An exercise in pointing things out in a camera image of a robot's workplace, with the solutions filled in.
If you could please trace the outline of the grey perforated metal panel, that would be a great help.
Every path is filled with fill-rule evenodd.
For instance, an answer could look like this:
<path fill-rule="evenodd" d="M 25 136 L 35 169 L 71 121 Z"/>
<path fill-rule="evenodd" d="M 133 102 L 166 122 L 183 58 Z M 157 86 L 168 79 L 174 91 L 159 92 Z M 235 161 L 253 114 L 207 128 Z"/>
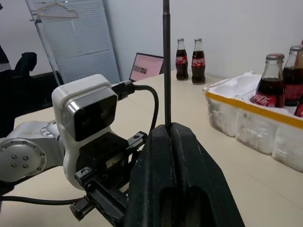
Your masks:
<path fill-rule="evenodd" d="M 31 19 L 40 19 L 46 31 L 63 84 L 95 74 L 119 82 L 103 0 L 25 0 Z M 36 10 L 58 2 L 78 18 L 37 17 Z"/>

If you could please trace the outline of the glass cola bottle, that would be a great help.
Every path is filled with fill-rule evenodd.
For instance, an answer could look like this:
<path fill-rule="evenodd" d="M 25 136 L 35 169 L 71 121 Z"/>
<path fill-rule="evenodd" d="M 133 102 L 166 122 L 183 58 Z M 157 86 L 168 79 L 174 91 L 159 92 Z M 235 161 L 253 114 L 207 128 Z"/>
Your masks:
<path fill-rule="evenodd" d="M 184 39 L 180 38 L 178 39 L 178 46 L 177 46 L 177 52 L 176 52 L 176 59 L 175 59 L 175 65 L 176 65 L 176 78 L 177 80 L 184 81 L 188 79 L 188 59 L 187 59 L 187 52 L 185 49 Z"/>
<path fill-rule="evenodd" d="M 192 83 L 202 85 L 205 83 L 205 54 L 202 39 L 195 39 L 195 46 L 192 54 Z"/>
<path fill-rule="evenodd" d="M 284 108 L 285 88 L 282 65 L 285 56 L 281 53 L 272 53 L 266 56 L 266 65 L 258 83 L 256 93 L 250 101 L 254 104 Z"/>
<path fill-rule="evenodd" d="M 285 106 L 296 106 L 303 95 L 303 45 L 291 46 L 283 76 Z"/>

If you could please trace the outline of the black chair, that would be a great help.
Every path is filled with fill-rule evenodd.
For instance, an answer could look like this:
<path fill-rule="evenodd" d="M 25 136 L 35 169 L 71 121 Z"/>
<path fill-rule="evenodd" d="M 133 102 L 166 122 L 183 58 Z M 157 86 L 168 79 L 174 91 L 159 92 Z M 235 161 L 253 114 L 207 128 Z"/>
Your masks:
<path fill-rule="evenodd" d="M 37 54 L 25 52 L 12 70 L 0 48 L 0 138 L 12 132 L 15 118 L 52 106 L 58 83 L 52 72 L 31 76 L 36 64 Z"/>

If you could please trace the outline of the white foam bottle box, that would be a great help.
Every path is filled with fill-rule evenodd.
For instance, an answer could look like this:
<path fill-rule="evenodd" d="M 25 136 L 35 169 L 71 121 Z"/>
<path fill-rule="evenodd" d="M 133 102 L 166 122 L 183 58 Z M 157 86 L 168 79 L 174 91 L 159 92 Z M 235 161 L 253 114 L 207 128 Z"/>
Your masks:
<path fill-rule="evenodd" d="M 238 142 L 303 172 L 303 118 L 294 107 L 252 103 L 260 74 L 252 71 L 203 89 L 213 128 Z"/>

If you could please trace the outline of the wooden clothes hanger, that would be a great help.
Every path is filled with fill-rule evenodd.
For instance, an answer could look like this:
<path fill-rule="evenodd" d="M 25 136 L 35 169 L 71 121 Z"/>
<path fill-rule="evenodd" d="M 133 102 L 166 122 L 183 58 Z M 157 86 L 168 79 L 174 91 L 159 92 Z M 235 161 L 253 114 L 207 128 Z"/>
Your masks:
<path fill-rule="evenodd" d="M 47 6 L 36 10 L 37 17 L 45 18 L 78 18 L 78 13 L 73 9 L 68 9 L 66 6 L 54 2 Z"/>

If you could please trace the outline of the thin dark metal rod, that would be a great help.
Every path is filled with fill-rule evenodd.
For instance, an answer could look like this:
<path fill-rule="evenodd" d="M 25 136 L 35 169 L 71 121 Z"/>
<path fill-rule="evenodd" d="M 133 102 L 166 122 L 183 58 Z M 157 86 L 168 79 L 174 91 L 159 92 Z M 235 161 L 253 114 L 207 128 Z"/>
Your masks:
<path fill-rule="evenodd" d="M 169 0 L 163 0 L 163 65 L 164 65 L 164 109 L 165 127 L 171 128 L 171 56 L 170 56 L 170 6 Z"/>

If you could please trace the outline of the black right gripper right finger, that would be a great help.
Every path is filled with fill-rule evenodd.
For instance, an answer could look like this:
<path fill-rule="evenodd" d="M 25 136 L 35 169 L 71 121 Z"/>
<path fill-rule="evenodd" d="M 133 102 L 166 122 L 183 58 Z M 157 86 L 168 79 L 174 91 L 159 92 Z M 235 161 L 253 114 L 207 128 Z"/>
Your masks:
<path fill-rule="evenodd" d="M 184 227 L 245 227 L 221 168 L 196 135 L 179 123 L 170 133 Z"/>

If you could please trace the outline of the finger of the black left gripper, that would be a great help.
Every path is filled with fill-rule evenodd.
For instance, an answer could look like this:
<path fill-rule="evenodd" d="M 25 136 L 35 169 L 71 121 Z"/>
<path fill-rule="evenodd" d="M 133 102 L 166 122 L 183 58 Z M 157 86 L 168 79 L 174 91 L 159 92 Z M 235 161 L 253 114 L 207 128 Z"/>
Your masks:
<path fill-rule="evenodd" d="M 126 149 L 126 153 L 139 155 L 142 148 L 145 145 L 145 142 L 148 138 L 148 135 L 145 132 L 139 131 L 134 136 L 127 140 L 128 147 Z"/>
<path fill-rule="evenodd" d="M 74 217 L 81 221 L 89 212 L 96 209 L 111 225 L 125 223 L 127 196 L 118 189 L 107 189 L 99 174 L 86 166 L 75 173 L 75 179 L 86 195 L 70 205 Z"/>

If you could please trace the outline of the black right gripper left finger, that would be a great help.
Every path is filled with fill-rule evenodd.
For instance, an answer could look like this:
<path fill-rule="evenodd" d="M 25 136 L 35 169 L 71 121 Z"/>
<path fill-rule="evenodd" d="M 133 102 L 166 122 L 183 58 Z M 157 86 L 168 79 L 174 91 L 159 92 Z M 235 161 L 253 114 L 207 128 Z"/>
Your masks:
<path fill-rule="evenodd" d="M 131 173 L 124 227 L 173 227 L 175 176 L 170 137 L 154 128 Z"/>

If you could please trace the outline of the open laptop with pink screen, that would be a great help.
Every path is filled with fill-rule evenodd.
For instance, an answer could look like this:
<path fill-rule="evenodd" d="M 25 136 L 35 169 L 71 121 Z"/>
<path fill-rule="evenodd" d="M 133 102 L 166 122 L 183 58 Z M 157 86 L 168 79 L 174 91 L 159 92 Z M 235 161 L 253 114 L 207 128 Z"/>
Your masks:
<path fill-rule="evenodd" d="M 137 53 L 132 65 L 129 79 L 140 81 L 163 73 L 163 56 Z"/>

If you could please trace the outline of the grey metal rack pole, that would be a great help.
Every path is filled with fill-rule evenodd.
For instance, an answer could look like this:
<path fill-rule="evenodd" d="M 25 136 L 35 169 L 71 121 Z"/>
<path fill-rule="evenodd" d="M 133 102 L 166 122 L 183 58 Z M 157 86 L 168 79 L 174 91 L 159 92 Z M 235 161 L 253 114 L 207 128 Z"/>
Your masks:
<path fill-rule="evenodd" d="M 43 26 L 42 21 L 40 19 L 30 19 L 29 21 L 33 22 L 35 27 L 36 27 L 38 36 L 41 40 L 43 49 L 44 49 L 45 54 L 48 58 L 48 61 L 49 61 L 50 67 L 53 71 L 53 74 L 54 74 L 55 80 L 57 82 L 57 85 L 62 85 L 63 81 L 62 81 L 62 78 L 61 78 L 61 75 L 60 75 L 55 57 L 53 55 L 50 43 L 47 39 L 46 31 L 45 31 L 45 28 Z"/>

